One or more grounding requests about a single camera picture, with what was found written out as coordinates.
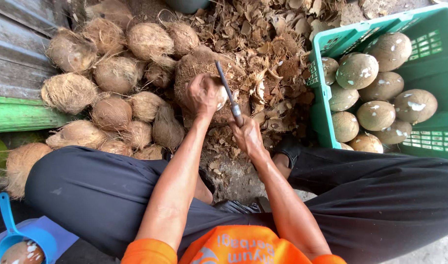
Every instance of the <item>person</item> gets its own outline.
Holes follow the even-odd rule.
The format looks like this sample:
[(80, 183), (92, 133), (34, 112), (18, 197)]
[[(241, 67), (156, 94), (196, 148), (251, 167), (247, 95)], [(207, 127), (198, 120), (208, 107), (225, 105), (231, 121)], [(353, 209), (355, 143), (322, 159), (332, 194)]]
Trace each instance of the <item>person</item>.
[[(187, 85), (195, 120), (169, 162), (64, 147), (33, 166), (26, 203), (124, 264), (375, 264), (448, 234), (448, 160), (306, 148), (292, 137), (271, 158), (246, 116), (229, 125), (272, 212), (212, 207), (199, 160), (217, 90), (209, 75)], [(304, 203), (293, 188), (318, 196)]]

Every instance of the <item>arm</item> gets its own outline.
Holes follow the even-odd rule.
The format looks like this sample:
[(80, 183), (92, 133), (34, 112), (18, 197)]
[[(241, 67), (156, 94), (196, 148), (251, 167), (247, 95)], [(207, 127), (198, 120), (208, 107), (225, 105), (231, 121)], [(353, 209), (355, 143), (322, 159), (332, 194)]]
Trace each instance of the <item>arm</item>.
[(331, 254), (315, 218), (276, 168), (263, 146), (260, 127), (244, 116), (244, 126), (229, 120), (237, 145), (248, 154), (265, 184), (273, 219), (280, 237), (293, 243), (309, 259)]

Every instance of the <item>husked coconut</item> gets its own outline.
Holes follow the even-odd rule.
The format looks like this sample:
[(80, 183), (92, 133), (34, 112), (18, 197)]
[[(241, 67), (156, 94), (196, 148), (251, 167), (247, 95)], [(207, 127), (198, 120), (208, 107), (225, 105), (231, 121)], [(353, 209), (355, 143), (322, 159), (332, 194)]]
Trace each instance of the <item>husked coconut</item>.
[(393, 102), (397, 117), (412, 124), (427, 121), (438, 109), (438, 100), (432, 93), (412, 89), (397, 96)]

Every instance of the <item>right hand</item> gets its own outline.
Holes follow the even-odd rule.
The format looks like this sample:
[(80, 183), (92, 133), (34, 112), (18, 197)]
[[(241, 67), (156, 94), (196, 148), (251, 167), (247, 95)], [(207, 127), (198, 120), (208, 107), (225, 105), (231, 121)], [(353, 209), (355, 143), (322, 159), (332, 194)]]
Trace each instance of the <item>right hand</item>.
[(242, 115), (242, 118), (244, 119), (244, 125), (242, 127), (237, 126), (233, 117), (227, 120), (234, 132), (237, 146), (250, 158), (261, 155), (265, 147), (263, 146), (262, 133), (260, 133), (260, 125), (246, 115)]

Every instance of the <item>green plastic crate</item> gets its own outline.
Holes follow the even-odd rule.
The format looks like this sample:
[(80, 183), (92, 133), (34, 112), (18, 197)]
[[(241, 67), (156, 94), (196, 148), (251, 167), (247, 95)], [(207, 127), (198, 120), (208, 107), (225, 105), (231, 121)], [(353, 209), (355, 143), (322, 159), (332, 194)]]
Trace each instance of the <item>green plastic crate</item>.
[(362, 52), (380, 35), (402, 32), (412, 41), (412, 55), (395, 70), (405, 89), (427, 90), (438, 100), (438, 110), (429, 120), (413, 126), (409, 139), (399, 144), (401, 153), (448, 159), (448, 4), (441, 3), (360, 22), (318, 33), (309, 55), (315, 103), (310, 110), (312, 125), (321, 146), (341, 148), (335, 140), (321, 57), (338, 59), (350, 52)]

